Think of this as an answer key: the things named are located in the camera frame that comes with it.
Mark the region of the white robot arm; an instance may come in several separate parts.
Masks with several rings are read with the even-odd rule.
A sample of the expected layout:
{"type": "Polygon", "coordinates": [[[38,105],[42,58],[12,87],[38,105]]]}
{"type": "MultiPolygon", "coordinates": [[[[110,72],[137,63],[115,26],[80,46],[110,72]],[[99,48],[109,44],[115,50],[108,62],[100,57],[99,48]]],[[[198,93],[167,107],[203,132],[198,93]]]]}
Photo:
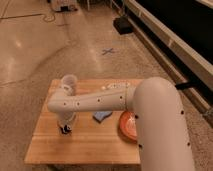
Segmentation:
{"type": "Polygon", "coordinates": [[[48,101],[59,115],[85,111],[131,111],[135,115],[141,171],[196,171],[180,94],[161,77],[131,86],[69,96],[60,87],[48,101]]]}

